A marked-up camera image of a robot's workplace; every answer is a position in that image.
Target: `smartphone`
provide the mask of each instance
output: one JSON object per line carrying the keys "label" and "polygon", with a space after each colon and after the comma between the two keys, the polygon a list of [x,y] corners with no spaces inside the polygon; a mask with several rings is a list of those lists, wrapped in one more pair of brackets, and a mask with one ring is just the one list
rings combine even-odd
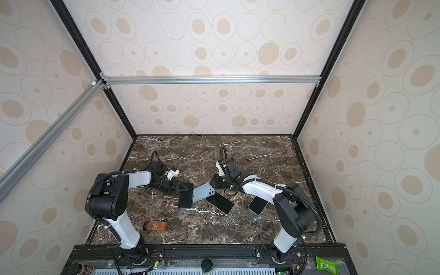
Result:
{"label": "smartphone", "polygon": [[266,205],[268,205],[268,201],[263,200],[260,197],[254,197],[253,200],[248,205],[249,210],[255,215],[259,216],[261,212],[263,212]]}
{"label": "smartphone", "polygon": [[179,203],[177,206],[180,209],[189,209],[192,207],[192,192],[194,185],[192,183],[183,183],[188,187],[188,190],[179,192]]}
{"label": "smartphone", "polygon": [[233,202],[217,192],[215,192],[214,195],[207,197],[206,200],[225,214],[229,214],[232,207],[234,207]]}

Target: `red wire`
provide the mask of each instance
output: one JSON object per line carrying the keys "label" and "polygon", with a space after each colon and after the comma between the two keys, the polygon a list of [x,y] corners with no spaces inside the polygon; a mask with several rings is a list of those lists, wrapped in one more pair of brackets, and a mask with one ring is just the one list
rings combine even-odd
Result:
{"label": "red wire", "polygon": [[163,258],[160,258],[160,257],[157,257],[157,256],[149,256],[149,258],[152,258],[152,257],[156,257],[158,259],[164,260]]}

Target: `black knob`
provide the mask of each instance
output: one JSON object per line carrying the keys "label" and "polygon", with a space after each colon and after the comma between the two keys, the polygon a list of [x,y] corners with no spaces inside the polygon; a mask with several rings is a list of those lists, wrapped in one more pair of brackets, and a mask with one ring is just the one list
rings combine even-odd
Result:
{"label": "black knob", "polygon": [[211,259],[204,259],[202,261],[202,271],[209,272],[213,269],[213,261]]}

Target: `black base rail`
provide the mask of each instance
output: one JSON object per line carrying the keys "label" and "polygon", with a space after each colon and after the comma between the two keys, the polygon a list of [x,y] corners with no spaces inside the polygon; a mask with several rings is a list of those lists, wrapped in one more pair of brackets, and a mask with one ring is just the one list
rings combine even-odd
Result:
{"label": "black base rail", "polygon": [[[276,271],[289,271],[294,264],[300,264],[300,260],[292,255],[283,264],[273,262],[270,255],[264,252],[264,246],[269,244],[233,244],[233,245],[199,245],[199,244],[169,244],[169,245],[146,245],[148,255],[159,255],[165,259],[165,266],[171,266],[181,260],[243,260],[254,267],[272,267]],[[347,247],[343,243],[331,244],[306,244],[308,262],[315,261],[315,256],[333,259],[340,259],[345,262],[351,275],[357,275],[354,264],[348,253]],[[116,256],[117,264],[127,268],[149,268],[156,262],[157,258],[151,257],[141,265],[134,265],[133,262],[139,261],[139,257],[131,254],[128,249],[111,248],[106,245],[81,245],[75,246],[61,275],[66,274],[67,267],[75,262],[91,261],[112,261],[111,254]],[[293,251],[300,254],[303,260],[304,248],[301,244]]]}

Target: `black metal frame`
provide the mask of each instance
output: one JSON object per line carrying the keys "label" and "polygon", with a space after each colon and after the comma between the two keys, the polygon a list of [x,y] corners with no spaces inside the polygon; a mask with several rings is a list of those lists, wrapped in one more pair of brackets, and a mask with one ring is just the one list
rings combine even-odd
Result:
{"label": "black metal frame", "polygon": [[298,123],[298,126],[295,129],[295,132],[293,133],[295,139],[297,139],[301,134],[301,131],[310,113],[312,112],[313,107],[315,106],[315,102],[317,101],[319,94],[321,93],[324,85],[327,82],[328,77],[330,76],[333,66],[336,63],[336,60],[338,59],[339,54],[341,53],[342,48],[344,47],[348,36],[350,35],[350,32],[356,22],[356,19],[359,16],[359,13],[362,10],[365,1],[366,0],[355,0],[353,2],[353,5],[350,11],[348,12],[347,18],[345,19],[345,22],[342,25],[341,31],[336,38],[336,42],[333,46],[333,49],[330,52],[329,58],[327,59],[327,62],[324,65],[323,71],[321,73],[321,81],[319,82],[318,86],[315,87],[315,89],[313,90],[312,95],[310,96],[310,99],[307,102],[307,105],[304,109],[304,112],[301,115],[301,119]]}
{"label": "black metal frame", "polygon": [[[61,21],[64,23],[64,26],[66,26],[67,31],[69,32],[70,36],[72,37],[79,51],[83,55],[88,66],[92,70],[93,75],[96,77],[96,79],[102,79],[103,83],[105,83],[105,79],[103,79],[102,76],[100,75],[100,73],[102,72],[101,68],[99,67],[98,63],[93,57],[90,48],[87,46],[87,43],[82,37],[80,30],[78,29],[77,25],[75,24],[75,21],[73,20],[72,16],[67,10],[67,7],[64,4],[63,0],[51,0],[51,2],[56,12],[58,13],[58,16],[60,17]],[[128,120],[127,115],[123,111],[121,105],[119,104],[118,99],[114,95],[111,88],[108,87],[108,89],[104,89],[104,92],[108,100],[110,101],[111,105],[113,106],[114,110],[118,114],[119,118],[121,119],[122,124],[124,124],[128,133],[132,137],[132,139],[136,138],[136,132],[132,127],[130,121]]]}
{"label": "black metal frame", "polygon": [[[273,261],[272,257],[265,252],[264,246],[269,244],[236,244],[236,245],[146,245],[148,254],[153,255],[156,253],[162,254],[165,260],[177,261],[177,260],[203,260],[210,258],[212,260],[246,260],[253,261],[257,266],[259,264],[262,267],[274,267],[276,271],[289,271],[292,264],[299,264],[300,260],[292,255],[283,264],[277,264]],[[306,244],[307,257],[311,261],[315,256],[343,259],[347,265],[347,269],[351,275],[357,275],[354,264],[348,253],[347,247],[341,243],[334,244]],[[127,268],[149,268],[157,258],[148,258],[142,265],[133,265],[135,260],[139,260],[134,256],[130,256],[126,249],[112,249],[104,245],[94,246],[75,246],[66,266],[61,272],[62,275],[66,272],[66,267],[74,262],[86,262],[95,260],[107,260],[112,261],[111,251],[116,256],[117,264],[119,266],[125,266]],[[301,253],[301,261],[303,260],[304,247],[299,244],[294,253]]]}
{"label": "black metal frame", "polygon": [[[322,91],[330,73],[335,65],[335,62],[339,56],[339,54],[342,51],[342,48],[350,34],[350,31],[352,30],[354,23],[362,10],[362,7],[364,5],[366,0],[355,0],[348,16],[342,26],[341,32],[339,33],[336,43],[333,46],[333,49],[329,55],[329,58],[323,68],[323,72],[321,73],[321,81],[319,85],[313,90],[312,95],[309,99],[309,102],[306,105],[306,108],[300,118],[300,121],[298,123],[297,128],[295,129],[294,134],[291,135],[251,135],[251,136],[290,136],[292,140],[292,145],[295,149],[295,152],[298,156],[299,163],[301,165],[301,169],[304,174],[304,178],[306,180],[306,183],[308,185],[310,194],[312,196],[312,199],[321,215],[321,218],[324,222],[324,235],[326,239],[329,241],[334,242],[334,234],[331,230],[331,228],[328,226],[328,219],[325,215],[323,206],[321,204],[321,201],[318,197],[318,193],[316,191],[315,185],[313,183],[313,180],[310,176],[310,172],[307,168],[307,165],[304,161],[304,157],[302,155],[302,152],[299,148],[297,139],[313,109],[314,104],[316,103],[320,92]],[[64,2],[62,0],[51,0],[56,12],[60,16],[60,19],[66,26],[67,31],[71,35],[73,41],[77,45],[79,51],[83,55],[85,61],[91,68],[94,76],[97,79],[103,79],[103,76],[101,75],[101,69],[96,62],[92,52],[90,51],[90,48],[87,46],[84,38],[81,35],[80,30],[76,26],[72,16],[68,12],[67,7],[65,6]],[[130,146],[130,149],[128,150],[124,161],[121,164],[121,167],[123,167],[128,159],[128,156],[130,155],[130,152],[135,144],[135,141],[139,136],[149,136],[149,135],[137,135],[134,128],[132,127],[129,119],[127,118],[125,112],[123,111],[118,99],[116,98],[115,94],[111,90],[111,88],[108,86],[108,89],[104,90],[106,96],[108,97],[110,103],[112,104],[113,108],[117,112],[119,118],[121,119],[122,123],[126,127],[127,131],[129,132],[130,136],[133,138],[133,142]],[[90,243],[90,239],[93,236],[93,232],[96,229],[96,224],[94,225],[91,234],[89,235],[87,242]],[[323,243],[323,244],[310,244],[306,245],[308,254],[309,255],[316,255],[316,256],[328,256],[331,254],[335,257],[342,257],[345,259],[345,262],[349,268],[349,271],[351,274],[357,275],[356,270],[354,268],[353,262],[351,261],[350,255],[348,253],[347,248],[344,246],[344,244],[340,243]],[[264,257],[260,257],[258,259],[257,253],[261,252],[261,245],[161,245],[161,246],[148,246],[147,248],[149,251],[159,251],[160,249],[163,249],[164,257],[168,259],[202,259],[204,257],[210,257],[210,258],[255,258],[257,261],[261,261],[261,259],[264,259]],[[223,255],[219,255],[219,252],[226,251],[227,253],[224,253]],[[298,251],[304,251],[302,246],[298,246]],[[84,245],[84,246],[75,246],[73,252],[71,253],[67,264],[73,263],[75,260],[109,260],[111,259],[110,255],[110,249],[107,246],[99,246],[99,245]],[[124,259],[123,257],[118,258],[118,262],[120,265],[126,265],[128,259]]]}

